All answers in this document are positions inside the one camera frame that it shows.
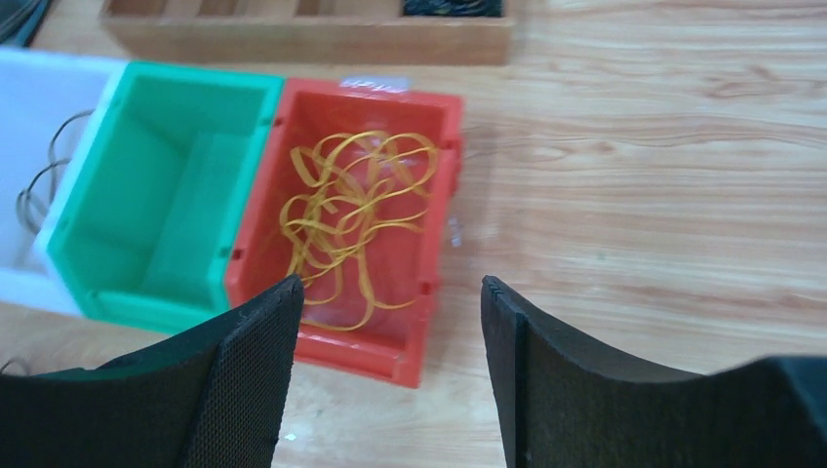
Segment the rolled green tie bottom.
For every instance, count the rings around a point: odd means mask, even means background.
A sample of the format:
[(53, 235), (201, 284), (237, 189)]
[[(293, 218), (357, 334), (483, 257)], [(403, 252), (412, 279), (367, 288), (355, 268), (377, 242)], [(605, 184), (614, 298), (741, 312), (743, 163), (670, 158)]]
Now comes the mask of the rolled green tie bottom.
[(403, 15), (408, 17), (500, 18), (501, 0), (404, 0)]

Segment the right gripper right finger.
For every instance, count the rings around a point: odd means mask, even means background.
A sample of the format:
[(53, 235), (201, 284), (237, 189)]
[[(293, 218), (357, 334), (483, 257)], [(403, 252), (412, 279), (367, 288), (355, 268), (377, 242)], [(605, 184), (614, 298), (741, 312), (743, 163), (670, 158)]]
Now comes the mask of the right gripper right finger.
[(822, 467), (826, 360), (702, 375), (614, 348), (495, 276), (481, 325), (510, 467)]

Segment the red plastic bin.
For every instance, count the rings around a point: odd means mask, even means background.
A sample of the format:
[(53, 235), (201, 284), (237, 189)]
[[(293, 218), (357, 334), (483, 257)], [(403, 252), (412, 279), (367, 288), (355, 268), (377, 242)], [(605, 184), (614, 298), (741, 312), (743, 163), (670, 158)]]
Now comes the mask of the red plastic bin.
[(461, 168), (460, 97), (291, 78), (223, 278), (297, 275), (303, 362), (415, 388)]

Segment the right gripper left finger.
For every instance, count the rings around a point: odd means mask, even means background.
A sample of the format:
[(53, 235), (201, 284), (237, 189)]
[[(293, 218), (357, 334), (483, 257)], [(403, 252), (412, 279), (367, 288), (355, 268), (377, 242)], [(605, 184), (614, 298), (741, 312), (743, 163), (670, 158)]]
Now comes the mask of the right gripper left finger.
[(86, 370), (1, 378), (5, 467), (267, 467), (304, 301), (291, 275)]

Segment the green plastic bin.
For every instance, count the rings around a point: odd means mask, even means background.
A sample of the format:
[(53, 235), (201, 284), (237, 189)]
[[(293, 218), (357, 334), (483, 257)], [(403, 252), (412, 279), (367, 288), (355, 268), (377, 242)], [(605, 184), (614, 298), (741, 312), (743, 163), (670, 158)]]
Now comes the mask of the green plastic bin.
[(85, 317), (177, 333), (228, 309), (223, 276), (284, 83), (125, 67), (47, 245)]

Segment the wooden compartment tray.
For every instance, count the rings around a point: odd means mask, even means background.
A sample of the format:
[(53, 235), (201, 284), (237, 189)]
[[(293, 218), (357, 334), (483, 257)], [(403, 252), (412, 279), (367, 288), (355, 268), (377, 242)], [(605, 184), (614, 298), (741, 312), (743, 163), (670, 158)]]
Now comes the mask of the wooden compartment tray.
[(186, 63), (503, 65), (516, 23), (413, 16), (402, 1), (106, 1), (101, 26), (140, 59)]

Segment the white plastic bin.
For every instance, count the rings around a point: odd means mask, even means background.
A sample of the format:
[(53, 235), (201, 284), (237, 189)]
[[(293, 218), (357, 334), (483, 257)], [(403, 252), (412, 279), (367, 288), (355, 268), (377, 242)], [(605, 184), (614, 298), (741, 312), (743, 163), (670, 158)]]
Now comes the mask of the white plastic bin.
[(125, 66), (2, 47), (2, 301), (79, 315), (46, 244)]

